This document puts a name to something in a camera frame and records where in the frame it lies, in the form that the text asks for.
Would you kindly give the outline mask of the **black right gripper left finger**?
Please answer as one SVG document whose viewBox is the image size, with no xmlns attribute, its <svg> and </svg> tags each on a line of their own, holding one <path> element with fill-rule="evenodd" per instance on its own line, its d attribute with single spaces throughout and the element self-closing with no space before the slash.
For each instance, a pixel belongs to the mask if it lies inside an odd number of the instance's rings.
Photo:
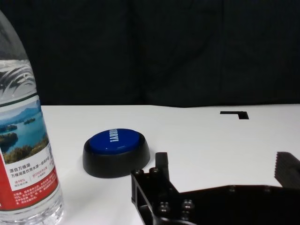
<svg viewBox="0 0 300 225">
<path fill-rule="evenodd" d="M 155 154 L 155 166 L 148 172 L 131 172 L 132 203 L 138 212 L 173 212 L 179 210 L 179 192 L 170 181 L 168 155 Z"/>
</svg>

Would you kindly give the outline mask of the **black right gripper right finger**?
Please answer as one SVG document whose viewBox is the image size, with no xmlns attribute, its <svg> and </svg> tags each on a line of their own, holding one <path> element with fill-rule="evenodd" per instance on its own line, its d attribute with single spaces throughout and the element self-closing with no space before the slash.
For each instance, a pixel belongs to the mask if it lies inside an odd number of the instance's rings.
<svg viewBox="0 0 300 225">
<path fill-rule="evenodd" d="M 283 188 L 300 188 L 300 161 L 289 152 L 277 152 L 275 179 Z"/>
</svg>

